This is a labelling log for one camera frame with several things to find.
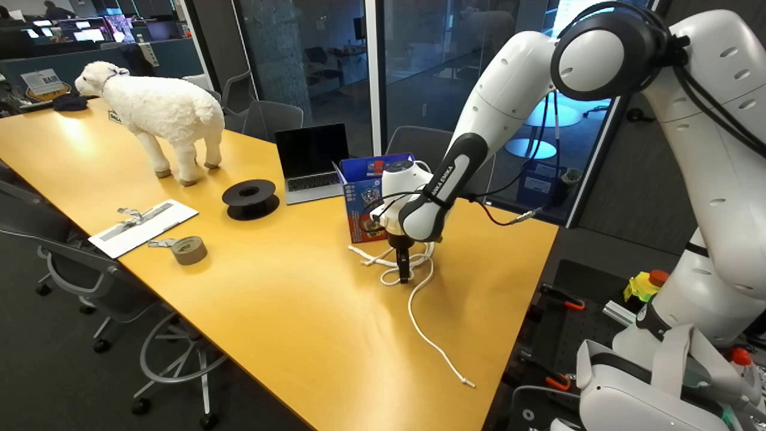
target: robotic arm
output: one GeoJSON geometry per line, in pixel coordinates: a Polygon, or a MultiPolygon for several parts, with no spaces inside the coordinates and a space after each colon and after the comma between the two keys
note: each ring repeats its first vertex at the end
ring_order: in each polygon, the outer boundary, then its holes
{"type": "MultiPolygon", "coordinates": [[[[687,342],[697,347],[689,352],[704,352],[697,362],[711,388],[718,376],[725,381],[718,388],[728,388],[718,393],[744,395],[744,407],[737,407],[747,412],[744,421],[764,421],[761,383],[732,383],[730,369],[721,371],[721,362],[711,359],[766,309],[766,55],[732,12],[694,14],[668,29],[644,10],[603,2],[584,10],[558,41],[531,31],[512,36],[474,86],[433,177],[390,172],[397,180],[419,177],[402,184],[383,172],[383,196],[388,184],[414,192],[383,206],[383,227],[405,239],[397,251],[440,239],[462,184],[551,89],[577,101],[644,93],[680,163],[699,223],[694,247],[661,295],[637,316],[637,326],[613,340],[615,357],[651,371],[663,352],[687,342]],[[687,326],[716,347],[701,350],[699,335],[682,330],[687,326]]],[[[689,412],[701,409],[680,412],[685,402],[658,402],[680,397],[677,388],[656,390],[653,378],[646,386],[625,371],[603,371],[594,362],[603,357],[596,350],[584,347],[577,357],[586,429],[694,429],[689,412]],[[627,424],[625,417],[637,412],[646,421],[627,424]]]]}

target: blue box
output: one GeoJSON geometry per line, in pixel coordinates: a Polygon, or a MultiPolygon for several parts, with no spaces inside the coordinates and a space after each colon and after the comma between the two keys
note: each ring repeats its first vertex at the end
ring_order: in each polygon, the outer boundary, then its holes
{"type": "Polygon", "coordinates": [[[340,180],[352,244],[385,239],[385,230],[376,230],[371,211],[383,204],[381,175],[412,163],[409,153],[345,158],[340,160],[340,180]]]}

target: white sheep model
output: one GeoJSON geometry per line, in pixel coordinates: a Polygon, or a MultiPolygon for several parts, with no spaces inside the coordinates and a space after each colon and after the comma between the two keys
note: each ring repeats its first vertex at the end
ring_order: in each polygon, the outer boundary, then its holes
{"type": "Polygon", "coordinates": [[[206,141],[206,168],[220,165],[223,110],[201,86],[168,77],[129,77],[110,62],[89,62],[74,86],[81,96],[101,96],[136,134],[158,177],[170,175],[158,136],[175,148],[177,170],[172,172],[182,184],[194,184],[203,175],[196,163],[196,139],[206,141]]]}

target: yellow table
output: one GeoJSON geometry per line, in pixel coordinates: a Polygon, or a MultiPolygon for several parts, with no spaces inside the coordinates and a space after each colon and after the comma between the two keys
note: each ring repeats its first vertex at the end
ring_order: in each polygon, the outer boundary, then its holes
{"type": "Polygon", "coordinates": [[[414,309],[476,383],[467,388],[414,333],[412,287],[383,287],[381,268],[347,251],[342,199],[227,218],[220,194],[235,182],[273,180],[285,196],[273,144],[225,132],[223,170],[182,187],[156,180],[134,136],[91,103],[0,120],[0,158],[89,235],[120,220],[120,206],[170,196],[196,208],[165,237],[203,237],[203,261],[180,266],[148,247],[120,261],[311,426],[333,431],[481,429],[555,235],[539,220],[500,230],[462,201],[450,213],[414,309]]]}

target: laptop screen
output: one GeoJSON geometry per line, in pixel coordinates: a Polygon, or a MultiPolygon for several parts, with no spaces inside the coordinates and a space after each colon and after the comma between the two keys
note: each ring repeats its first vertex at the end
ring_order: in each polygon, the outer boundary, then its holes
{"type": "Polygon", "coordinates": [[[321,125],[275,134],[285,177],[304,177],[333,170],[349,156],[345,125],[321,125]]]}

